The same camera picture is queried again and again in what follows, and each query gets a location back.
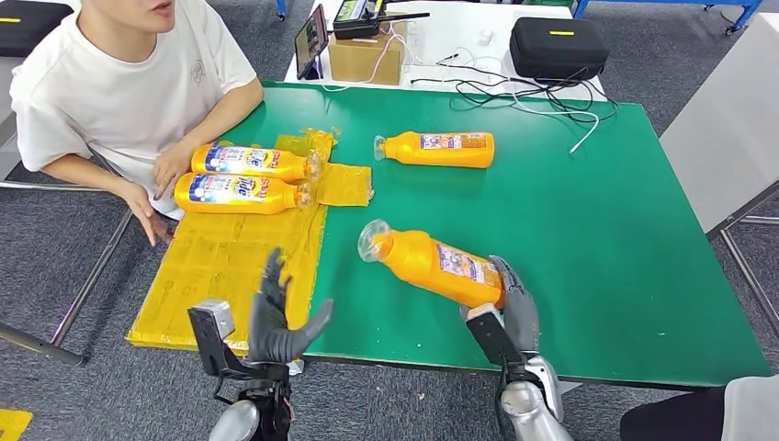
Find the person's left hand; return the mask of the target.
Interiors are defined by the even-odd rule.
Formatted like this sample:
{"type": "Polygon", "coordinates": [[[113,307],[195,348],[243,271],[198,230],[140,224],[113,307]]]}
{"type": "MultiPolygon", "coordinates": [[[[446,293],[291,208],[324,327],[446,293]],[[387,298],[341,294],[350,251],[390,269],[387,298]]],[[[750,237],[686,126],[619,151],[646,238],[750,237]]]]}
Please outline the person's left hand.
{"type": "Polygon", "coordinates": [[[165,197],[175,182],[190,170],[191,158],[197,148],[196,143],[179,141],[164,149],[152,168],[154,200],[165,197]]]}

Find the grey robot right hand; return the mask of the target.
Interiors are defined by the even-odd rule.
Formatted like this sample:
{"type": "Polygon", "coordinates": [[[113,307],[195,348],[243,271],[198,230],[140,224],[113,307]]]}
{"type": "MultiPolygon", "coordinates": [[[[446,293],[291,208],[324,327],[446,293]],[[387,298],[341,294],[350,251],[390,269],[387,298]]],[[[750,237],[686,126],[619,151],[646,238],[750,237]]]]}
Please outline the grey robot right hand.
{"type": "Polygon", "coordinates": [[[504,329],[515,350],[524,357],[538,354],[539,319],[535,301],[517,273],[497,255],[490,256],[503,286],[504,329]]]}

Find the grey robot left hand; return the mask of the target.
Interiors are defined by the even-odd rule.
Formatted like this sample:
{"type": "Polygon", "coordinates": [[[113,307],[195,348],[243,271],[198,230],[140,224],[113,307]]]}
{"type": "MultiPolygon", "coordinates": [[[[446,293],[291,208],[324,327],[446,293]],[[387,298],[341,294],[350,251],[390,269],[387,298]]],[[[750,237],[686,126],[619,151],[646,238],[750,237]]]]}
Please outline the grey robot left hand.
{"type": "Polygon", "coordinates": [[[259,289],[251,300],[247,344],[253,363],[291,362],[322,334],[333,316],[334,300],[328,299],[301,328],[288,327],[286,300],[292,278],[280,280],[284,264],[281,249],[276,247],[266,259],[259,289]]]}

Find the person's right hand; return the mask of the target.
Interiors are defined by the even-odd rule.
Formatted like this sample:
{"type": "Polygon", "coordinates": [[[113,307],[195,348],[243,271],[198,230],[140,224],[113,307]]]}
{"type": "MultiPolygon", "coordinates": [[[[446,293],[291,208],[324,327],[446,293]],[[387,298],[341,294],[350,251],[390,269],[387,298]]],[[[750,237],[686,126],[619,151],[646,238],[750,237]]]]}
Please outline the person's right hand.
{"type": "Polygon", "coordinates": [[[130,181],[119,185],[118,195],[128,204],[134,216],[139,220],[151,246],[159,242],[170,243],[172,234],[168,224],[154,210],[148,199],[147,191],[130,181]]]}

